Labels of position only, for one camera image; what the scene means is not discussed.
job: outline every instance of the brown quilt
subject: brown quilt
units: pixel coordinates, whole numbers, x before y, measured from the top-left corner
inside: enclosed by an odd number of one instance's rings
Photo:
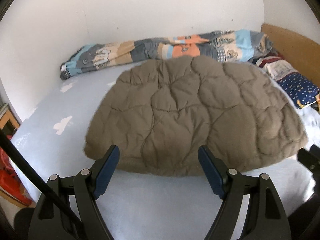
[[[299,116],[257,67],[183,56],[122,73],[91,121],[84,151],[98,159],[116,144],[121,170],[185,176],[203,174],[203,144],[229,168],[248,171],[306,143]]]

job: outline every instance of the pillow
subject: pillow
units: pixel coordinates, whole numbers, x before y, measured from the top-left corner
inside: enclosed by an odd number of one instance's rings
[[[320,89],[294,69],[275,49],[266,56],[252,58],[249,62],[262,68],[275,80],[292,99],[296,108],[303,108],[317,101]]]

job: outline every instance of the red plastic object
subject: red plastic object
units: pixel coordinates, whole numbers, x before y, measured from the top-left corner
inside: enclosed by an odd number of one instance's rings
[[[7,138],[10,140],[12,138],[12,136],[7,135]],[[10,164],[9,156],[5,153],[5,151],[2,148],[0,148],[0,158],[1,158],[1,161],[7,170],[14,171],[14,169],[12,168],[12,166]]]
[[[20,192],[20,185],[21,183],[16,181],[13,178],[13,175],[8,174],[4,170],[0,170],[0,186],[4,191],[8,192],[10,195],[18,199],[21,203],[25,204],[26,206],[30,206],[32,200],[26,198]]]

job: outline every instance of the silver screw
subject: silver screw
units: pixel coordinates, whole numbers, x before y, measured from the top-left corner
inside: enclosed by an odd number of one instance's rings
[[[49,179],[50,180],[56,180],[57,179],[57,174],[52,174],[50,177],[49,177]]]
[[[88,175],[90,173],[90,170],[89,169],[83,169],[82,171],[81,171],[81,174],[82,175]]]
[[[265,174],[265,173],[262,173],[262,174],[261,174],[261,178],[267,180],[267,179],[269,179],[269,175],[268,175],[268,174]]]
[[[237,174],[237,170],[236,169],[229,169],[228,171],[231,175],[236,175]]]

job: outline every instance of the bed sheet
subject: bed sheet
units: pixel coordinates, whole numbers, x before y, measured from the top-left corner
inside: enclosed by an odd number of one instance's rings
[[[134,65],[137,64],[68,79],[23,122],[12,142],[44,181],[51,174],[73,176],[93,164],[83,152],[90,120],[116,78]],[[299,114],[307,131],[320,133],[318,114],[313,109],[317,115],[302,110]],[[14,167],[37,201],[40,192]],[[294,158],[245,174],[258,176],[263,172],[275,184],[288,215],[310,194],[311,174]],[[247,203],[245,196],[232,239],[241,234]],[[97,205],[115,239],[203,239],[221,200],[212,193],[204,176],[171,178],[115,171]],[[71,207],[77,212],[74,197]]]

